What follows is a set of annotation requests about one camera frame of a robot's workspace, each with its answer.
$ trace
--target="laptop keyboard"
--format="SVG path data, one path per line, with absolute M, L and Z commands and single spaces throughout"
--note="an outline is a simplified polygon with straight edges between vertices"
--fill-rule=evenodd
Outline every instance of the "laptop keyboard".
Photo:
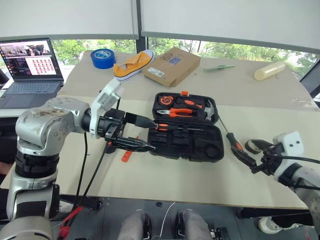
M 15 82 L 5 94 L 52 94 L 60 86 L 58 81 L 50 82 Z

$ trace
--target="green tool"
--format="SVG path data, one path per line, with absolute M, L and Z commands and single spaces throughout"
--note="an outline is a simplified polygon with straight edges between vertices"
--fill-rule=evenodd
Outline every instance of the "green tool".
M 204 68 L 203 71 L 207 72 L 207 73 L 211 73 L 211 72 L 215 72 L 221 69 L 227 69 L 227 68 L 232 68 L 235 67 L 236 65 L 219 65 L 219 66 L 215 66 L 212 68 Z

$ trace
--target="pliers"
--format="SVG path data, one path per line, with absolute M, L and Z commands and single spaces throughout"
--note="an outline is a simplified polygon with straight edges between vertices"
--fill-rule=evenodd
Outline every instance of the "pliers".
M 185 117 L 185 118 L 190 118 L 192 117 L 191 115 L 180 115 L 178 113 L 186 113 L 186 114 L 192 114 L 193 111 L 191 109 L 187 108 L 170 108 L 170 110 L 157 110 L 156 111 L 158 114 L 168 114 L 170 118 L 175 118 L 175 117 Z

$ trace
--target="black tool case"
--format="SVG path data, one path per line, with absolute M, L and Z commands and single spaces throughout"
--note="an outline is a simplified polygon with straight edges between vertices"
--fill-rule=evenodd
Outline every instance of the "black tool case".
M 205 108 L 210 107 L 209 101 L 212 103 L 213 115 L 210 119 L 206 119 Z M 170 117 L 167 114 L 157 112 L 158 110 L 170 110 L 171 108 L 191 109 L 192 113 L 177 113 L 189 117 Z M 150 152 L 152 155 L 171 159 L 181 157 L 194 162 L 213 163 L 224 157 L 222 135 L 220 129 L 215 126 L 219 119 L 218 110 L 211 97 L 189 95 L 185 91 L 181 94 L 160 92 L 155 96 L 152 114 L 157 124 L 169 124 L 183 128 L 175 130 L 150 128 L 148 143 L 155 147 L 155 150 Z

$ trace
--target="orange shoe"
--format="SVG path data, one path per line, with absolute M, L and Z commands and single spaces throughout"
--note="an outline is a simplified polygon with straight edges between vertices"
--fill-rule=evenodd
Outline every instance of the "orange shoe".
M 113 74 L 119 82 L 125 82 L 130 77 L 140 73 L 142 68 L 154 59 L 155 55 L 151 50 L 141 51 L 121 65 L 115 63 L 113 65 Z

